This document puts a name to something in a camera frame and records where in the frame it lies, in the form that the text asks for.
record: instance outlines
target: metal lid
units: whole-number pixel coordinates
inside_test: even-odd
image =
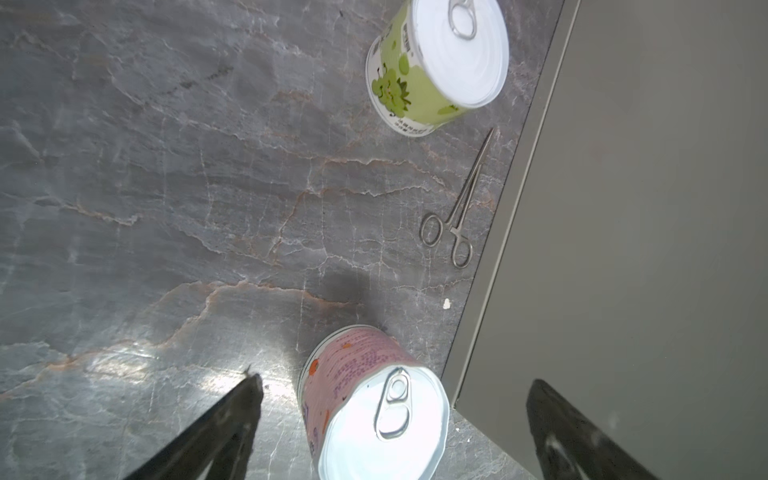
[[[432,371],[387,367],[361,382],[333,416],[320,478],[428,480],[445,451],[448,417],[448,397]]]
[[[467,108],[496,98],[509,45],[495,0],[413,0],[412,15],[424,69],[446,98]]]

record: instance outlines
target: forceps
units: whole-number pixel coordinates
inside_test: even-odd
[[[488,151],[488,147],[491,146],[491,137],[493,136],[493,132],[494,128],[492,128],[488,132],[488,135],[485,136],[485,141],[483,142],[482,147],[480,147],[480,153],[478,153],[475,164],[472,165],[472,169],[469,171],[469,178],[467,178],[466,183],[464,183],[464,187],[462,187],[462,191],[458,194],[456,205],[454,205],[453,210],[451,210],[451,215],[448,217],[448,219],[443,221],[438,214],[426,214],[424,216],[424,220],[422,220],[422,227],[419,229],[419,237],[421,237],[422,242],[424,242],[424,244],[429,248],[434,247],[440,242],[446,227],[448,228],[449,232],[453,233],[453,236],[456,237],[456,240],[453,243],[451,261],[453,262],[453,266],[456,268],[466,268],[466,266],[469,265],[470,259],[472,258],[472,242],[469,241],[469,238],[462,235],[462,227],[464,226],[464,217],[466,217],[467,210],[469,210],[469,202],[472,200],[472,194],[475,192],[475,185],[478,183],[478,177],[480,176],[480,167],[482,165],[483,158],[485,158],[485,153]],[[458,213],[458,209],[464,201],[465,203],[464,208],[462,208],[462,215],[458,218],[458,225],[454,227],[453,223],[456,222],[456,214]],[[433,220],[437,223],[438,227],[437,237],[434,240],[429,241],[426,237],[426,228],[427,224]],[[464,260],[463,263],[459,263],[458,247],[462,243],[469,248],[469,253],[467,254],[466,260]]]

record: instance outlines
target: can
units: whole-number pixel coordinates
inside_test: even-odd
[[[367,91],[390,127],[422,137],[496,98],[508,66],[495,0],[406,0],[368,51]]]
[[[322,480],[428,480],[445,451],[440,380],[375,327],[326,337],[304,366],[298,396]]]

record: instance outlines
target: can label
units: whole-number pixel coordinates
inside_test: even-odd
[[[407,0],[378,37],[366,59],[368,93],[374,109],[396,131],[421,137],[468,109],[445,98],[427,75],[413,37]]]
[[[421,366],[379,329],[353,327],[332,335],[308,360],[299,385],[306,438],[315,465],[328,424],[366,377],[389,365]],[[371,411],[373,426],[376,411]]]

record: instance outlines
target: pink can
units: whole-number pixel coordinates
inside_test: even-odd
[[[445,451],[440,380],[372,326],[347,326],[315,348],[299,377],[299,406],[322,480],[427,480]]]

